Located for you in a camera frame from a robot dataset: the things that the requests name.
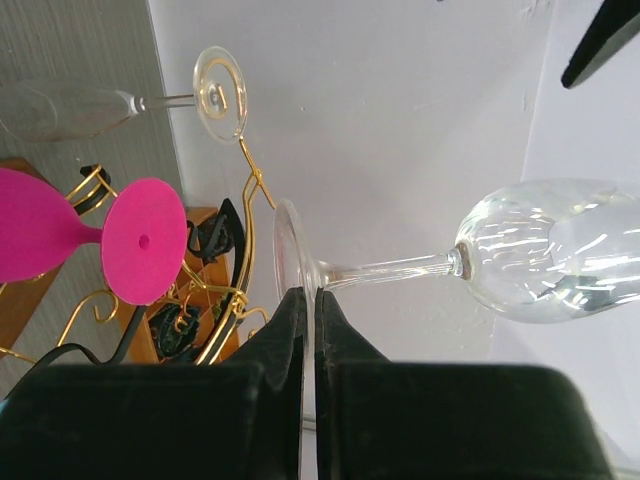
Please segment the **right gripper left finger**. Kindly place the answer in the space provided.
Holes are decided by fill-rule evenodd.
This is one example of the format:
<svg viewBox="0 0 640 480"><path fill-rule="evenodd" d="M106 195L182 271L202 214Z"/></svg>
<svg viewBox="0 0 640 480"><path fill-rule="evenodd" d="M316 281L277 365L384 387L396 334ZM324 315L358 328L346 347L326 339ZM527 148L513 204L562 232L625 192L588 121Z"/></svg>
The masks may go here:
<svg viewBox="0 0 640 480"><path fill-rule="evenodd" d="M211 366L56 365L1 410L5 479L296 479L307 305Z"/></svg>

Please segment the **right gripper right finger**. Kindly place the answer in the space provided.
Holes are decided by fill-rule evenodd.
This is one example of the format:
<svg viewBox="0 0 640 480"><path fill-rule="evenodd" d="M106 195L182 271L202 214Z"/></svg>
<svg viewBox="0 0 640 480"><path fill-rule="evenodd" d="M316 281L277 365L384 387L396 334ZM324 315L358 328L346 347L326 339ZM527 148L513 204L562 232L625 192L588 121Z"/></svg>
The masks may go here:
<svg viewBox="0 0 640 480"><path fill-rule="evenodd" d="M585 402L562 373L515 364L395 362L315 300L322 479L611 479Z"/></svg>

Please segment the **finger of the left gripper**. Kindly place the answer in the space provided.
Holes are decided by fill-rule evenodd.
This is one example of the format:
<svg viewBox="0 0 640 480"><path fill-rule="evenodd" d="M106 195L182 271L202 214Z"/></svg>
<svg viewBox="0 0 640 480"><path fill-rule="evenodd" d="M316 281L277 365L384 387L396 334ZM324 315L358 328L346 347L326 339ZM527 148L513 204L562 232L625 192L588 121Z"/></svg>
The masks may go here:
<svg viewBox="0 0 640 480"><path fill-rule="evenodd" d="M573 89L639 35L639 0L604 0L561 76Z"/></svg>

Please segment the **wooden compartment tray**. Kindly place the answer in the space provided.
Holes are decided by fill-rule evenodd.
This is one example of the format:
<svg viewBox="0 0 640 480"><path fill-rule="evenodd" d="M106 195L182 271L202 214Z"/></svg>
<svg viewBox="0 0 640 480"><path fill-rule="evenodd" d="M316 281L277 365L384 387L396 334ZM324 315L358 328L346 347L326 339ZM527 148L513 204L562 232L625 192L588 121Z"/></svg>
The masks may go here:
<svg viewBox="0 0 640 480"><path fill-rule="evenodd" d="M96 244L112 303L99 323L127 323L145 305L133 337L142 363L194 359L208 337L244 315L244 273L225 257L245 254L245 232L234 205L182 211L176 192L156 178L115 190L100 165L81 168L81 182L62 194L26 160L1 164L1 352L15 342L81 246Z"/></svg>

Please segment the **gold wire wine glass rack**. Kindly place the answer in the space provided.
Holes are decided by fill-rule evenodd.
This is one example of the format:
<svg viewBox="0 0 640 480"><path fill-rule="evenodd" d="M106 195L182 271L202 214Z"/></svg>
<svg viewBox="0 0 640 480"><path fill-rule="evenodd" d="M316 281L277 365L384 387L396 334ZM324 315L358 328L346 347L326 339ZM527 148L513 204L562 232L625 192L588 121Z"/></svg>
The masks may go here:
<svg viewBox="0 0 640 480"><path fill-rule="evenodd" d="M28 164L26 160L22 158L3 161L1 163L1 171L2 169L10 169L26 173L49 184ZM170 286L168 292L165 293L159 300L155 301L152 304L148 304L149 306L151 306L154 315L164 304L180 305L183 308L183 311L186 311L186 306L188 304L200 307L201 322L206 311L210 310L213 305L211 303L199 305L196 302L197 297L204 291L215 293L222 302L220 312L212 325L212 329L208 337L206 337L204 343L202 343L200 346L201 354L211 354L213 357L217 357L219 355L220 351L224 348L224 345L228 341L227 334L223 333L222 331L223 328L228 326L231 320L242 320L253 312L252 309L248 308L247 306L248 287L246 284L250 278L253 268L251 249L255 241L255 238L251 231L253 227L251 202L256 190L264 190L266 186L262 178L262 173L257 168L257 166L252 165L250 169L251 174L243 191L243 208L246 222L245 224L241 225L239 232L235 233L235 247L233 249L237 254L239 254L240 257L236 262L236 271L232 283L230 285L209 283L205 275L206 269L203 262L192 255L186 246L184 259L182 261L181 269L176 280ZM85 201L95 199L99 204L103 204L107 198L111 198L114 201L116 196L120 193L112 189L107 175L105 174L103 168L99 165L91 167L88 174L86 174L85 179L87 181L95 180L97 182L96 187L94 187L88 195L84 196L83 199ZM81 215L77 210L80 204L74 201L70 195L63 196L71 203L74 210L81 218ZM223 205L215 212L215 214L220 210L234 212L233 206L229 202L223 203ZM13 283L4 283L1 280L1 283L2 285L8 285L24 283L28 281L38 281L41 277L48 275L58 267L29 280ZM116 296L108 286L107 288L103 289L102 292L112 299L113 306L115 308L118 308L122 303L127 303Z"/></svg>

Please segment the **clear wine glass back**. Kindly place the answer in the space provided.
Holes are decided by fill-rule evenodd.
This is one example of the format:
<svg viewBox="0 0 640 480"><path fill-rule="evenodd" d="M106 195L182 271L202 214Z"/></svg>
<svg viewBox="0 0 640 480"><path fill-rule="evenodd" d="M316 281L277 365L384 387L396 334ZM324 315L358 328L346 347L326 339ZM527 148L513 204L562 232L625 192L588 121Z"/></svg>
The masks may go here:
<svg viewBox="0 0 640 480"><path fill-rule="evenodd" d="M530 325L571 322L639 298L639 189L595 179L532 180L480 200L446 253L357 267L312 258L294 206L275 210L278 289L301 289L315 348L315 300L356 285L462 280L487 309Z"/></svg>

